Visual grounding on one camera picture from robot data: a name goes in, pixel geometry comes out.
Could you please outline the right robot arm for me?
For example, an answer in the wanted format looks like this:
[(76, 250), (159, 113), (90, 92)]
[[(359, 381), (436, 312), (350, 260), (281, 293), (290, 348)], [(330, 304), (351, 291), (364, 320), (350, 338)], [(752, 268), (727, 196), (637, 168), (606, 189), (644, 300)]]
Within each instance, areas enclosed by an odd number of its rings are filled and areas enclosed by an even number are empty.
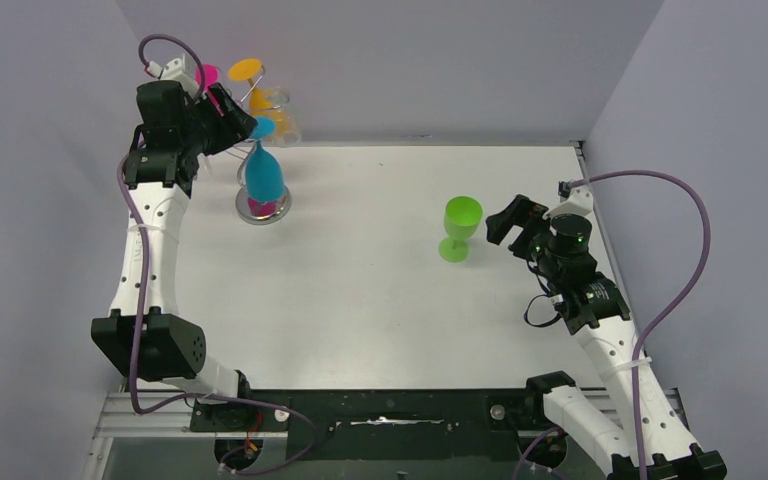
[(538, 422), (567, 433), (609, 479), (723, 479), (721, 455), (704, 450), (672, 407), (650, 365), (634, 352), (638, 339), (617, 285), (589, 252), (591, 194), (575, 190), (553, 208), (524, 195), (486, 219), (488, 242), (521, 233), (510, 252), (529, 263), (571, 337), (600, 376), (619, 420), (588, 400), (558, 371), (526, 382), (527, 408)]

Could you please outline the green wine glass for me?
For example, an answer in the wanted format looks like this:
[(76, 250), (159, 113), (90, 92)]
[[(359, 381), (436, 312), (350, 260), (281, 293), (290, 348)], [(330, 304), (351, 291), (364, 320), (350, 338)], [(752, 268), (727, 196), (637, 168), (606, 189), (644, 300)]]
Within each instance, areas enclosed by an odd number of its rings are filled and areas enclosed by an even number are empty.
[(483, 208), (474, 198), (456, 196), (445, 205), (443, 228), (446, 237), (438, 245), (440, 257), (450, 263), (464, 261), (469, 255), (469, 239), (483, 218)]

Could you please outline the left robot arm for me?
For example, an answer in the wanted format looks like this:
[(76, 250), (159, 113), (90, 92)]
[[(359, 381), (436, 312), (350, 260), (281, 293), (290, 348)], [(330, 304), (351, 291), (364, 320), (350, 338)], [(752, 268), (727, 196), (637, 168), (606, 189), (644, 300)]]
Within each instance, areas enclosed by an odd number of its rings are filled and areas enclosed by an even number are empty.
[(91, 322), (92, 341), (126, 378), (136, 413), (167, 404), (141, 405), (137, 383), (144, 381), (248, 421), (255, 415), (244, 402), (248, 380), (209, 355), (203, 329), (179, 314), (175, 282), (199, 158), (248, 139), (257, 122), (219, 83), (189, 93), (177, 81), (151, 81), (138, 87), (136, 104), (141, 122), (117, 168), (128, 210), (122, 270), (108, 314)]

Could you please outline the blue wine glass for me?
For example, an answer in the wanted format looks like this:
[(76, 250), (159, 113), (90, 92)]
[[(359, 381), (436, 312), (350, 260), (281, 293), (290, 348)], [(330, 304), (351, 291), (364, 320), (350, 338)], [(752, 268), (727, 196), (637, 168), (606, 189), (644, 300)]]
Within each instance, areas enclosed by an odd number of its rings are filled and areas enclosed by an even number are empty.
[(254, 141), (254, 148), (244, 168), (244, 182), (253, 200), (259, 203), (275, 202), (284, 196), (283, 172), (276, 158), (262, 144), (274, 132), (275, 124), (264, 116), (255, 119), (257, 128), (249, 138)]

